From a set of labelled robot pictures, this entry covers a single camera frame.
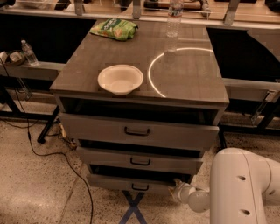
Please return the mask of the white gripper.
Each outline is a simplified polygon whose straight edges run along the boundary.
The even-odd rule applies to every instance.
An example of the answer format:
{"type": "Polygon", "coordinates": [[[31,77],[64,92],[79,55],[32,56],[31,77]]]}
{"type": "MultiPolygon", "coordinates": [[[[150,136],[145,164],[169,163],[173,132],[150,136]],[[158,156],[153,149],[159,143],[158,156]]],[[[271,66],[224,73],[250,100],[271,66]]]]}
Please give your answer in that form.
{"type": "Polygon", "coordinates": [[[177,202],[187,204],[189,202],[190,195],[196,191],[196,188],[192,185],[182,182],[178,178],[175,178],[174,182],[176,186],[170,189],[171,196],[177,202]]]}

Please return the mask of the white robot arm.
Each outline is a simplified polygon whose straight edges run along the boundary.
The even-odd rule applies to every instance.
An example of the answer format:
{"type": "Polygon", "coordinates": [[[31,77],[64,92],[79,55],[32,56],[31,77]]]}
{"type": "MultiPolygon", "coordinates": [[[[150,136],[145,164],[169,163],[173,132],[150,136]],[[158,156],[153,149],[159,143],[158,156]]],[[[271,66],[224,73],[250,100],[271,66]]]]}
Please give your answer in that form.
{"type": "Polygon", "coordinates": [[[264,207],[280,204],[280,163],[239,148],[216,154],[208,191],[174,182],[172,197],[196,213],[208,210],[210,224],[267,224],[264,207]]]}

